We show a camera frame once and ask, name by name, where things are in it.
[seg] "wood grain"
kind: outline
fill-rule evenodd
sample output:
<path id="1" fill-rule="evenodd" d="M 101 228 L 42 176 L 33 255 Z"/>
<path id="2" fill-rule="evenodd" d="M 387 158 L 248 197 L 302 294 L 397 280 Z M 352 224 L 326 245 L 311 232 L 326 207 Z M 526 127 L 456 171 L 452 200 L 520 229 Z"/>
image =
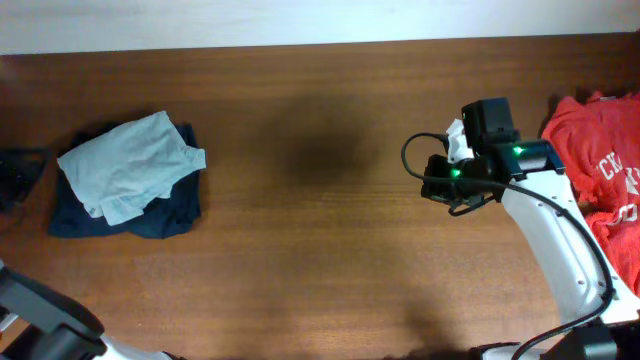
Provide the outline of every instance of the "wood grain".
<path id="1" fill-rule="evenodd" d="M 535 137 L 554 95 L 633 86 L 635 35 L 0 58 L 0 144 L 167 110 L 208 156 L 204 215 L 166 241 L 46 235 L 55 165 L 0 239 L 15 269 L 109 334 L 193 359 L 364 359 L 524 340 L 557 324 L 499 205 L 453 219 L 419 196 L 402 142 L 508 96 Z M 437 144 L 410 149 L 417 169 Z"/>

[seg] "dark navy cloth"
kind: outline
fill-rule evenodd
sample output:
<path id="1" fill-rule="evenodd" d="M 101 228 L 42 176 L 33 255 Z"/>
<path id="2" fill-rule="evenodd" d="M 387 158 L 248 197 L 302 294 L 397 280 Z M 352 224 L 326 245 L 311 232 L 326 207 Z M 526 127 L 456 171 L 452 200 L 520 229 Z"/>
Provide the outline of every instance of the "dark navy cloth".
<path id="1" fill-rule="evenodd" d="M 118 124 L 111 124 L 98 134 L 80 133 L 73 139 L 71 148 L 105 133 Z M 191 125 L 176 126 L 185 143 L 197 148 Z M 195 171 L 173 185 L 169 199 L 156 198 L 144 208 L 144 215 L 125 223 L 109 226 L 104 217 L 89 216 L 84 205 L 73 193 L 69 181 L 58 169 L 58 202 L 49 225 L 49 235 L 61 238 L 107 236 L 131 232 L 148 239 L 165 239 L 191 230 L 200 217 L 198 185 L 200 171 Z"/>

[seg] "clothing pile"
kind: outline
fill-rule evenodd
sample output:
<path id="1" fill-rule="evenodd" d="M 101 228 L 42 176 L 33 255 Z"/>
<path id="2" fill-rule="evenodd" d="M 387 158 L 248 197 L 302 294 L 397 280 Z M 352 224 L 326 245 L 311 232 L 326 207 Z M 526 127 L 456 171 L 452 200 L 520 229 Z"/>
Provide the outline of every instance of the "clothing pile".
<path id="1" fill-rule="evenodd" d="M 191 126 L 174 126 L 164 111 L 78 134 L 58 164 L 53 236 L 128 231 L 164 239 L 188 232 L 200 216 L 205 151 L 197 148 Z"/>
<path id="2" fill-rule="evenodd" d="M 629 288 L 640 296 L 640 94 L 563 99 L 542 137 L 564 162 L 591 231 Z"/>

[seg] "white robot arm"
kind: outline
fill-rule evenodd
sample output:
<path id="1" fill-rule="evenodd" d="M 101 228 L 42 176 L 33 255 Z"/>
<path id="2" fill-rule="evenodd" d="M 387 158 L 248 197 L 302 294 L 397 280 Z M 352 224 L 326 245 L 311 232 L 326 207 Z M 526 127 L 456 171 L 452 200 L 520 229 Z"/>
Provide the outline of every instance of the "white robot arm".
<path id="1" fill-rule="evenodd" d="M 472 349 L 474 359 L 640 358 L 640 299 L 616 274 L 589 230 L 551 144 L 521 142 L 505 98 L 469 104 L 462 115 L 448 136 L 422 133 L 409 138 L 402 148 L 405 169 L 423 180 L 423 197 L 451 206 L 453 216 L 489 200 L 502 202 L 526 236 L 563 322 L 524 345 Z M 424 175 L 414 172 L 405 156 L 407 145 L 422 136 L 440 140 L 449 152 L 448 157 L 431 156 Z M 456 212 L 463 204 L 467 209 Z M 568 335 L 548 351 L 533 348 L 564 333 Z"/>
<path id="2" fill-rule="evenodd" d="M 85 307 L 0 261 L 0 333 L 18 317 L 29 326 L 0 360 L 184 360 L 118 343 L 104 335 L 100 321 Z"/>

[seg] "red t-shirt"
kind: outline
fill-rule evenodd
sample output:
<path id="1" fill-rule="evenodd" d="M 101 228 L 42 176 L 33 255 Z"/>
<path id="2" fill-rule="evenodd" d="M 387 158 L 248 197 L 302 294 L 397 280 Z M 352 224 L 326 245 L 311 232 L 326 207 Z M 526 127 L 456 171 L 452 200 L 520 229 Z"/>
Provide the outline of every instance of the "red t-shirt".
<path id="1" fill-rule="evenodd" d="M 594 208 L 591 231 L 629 288 L 640 295 L 640 94 L 587 104 L 564 98 L 542 137 L 567 167 L 578 201 Z"/>

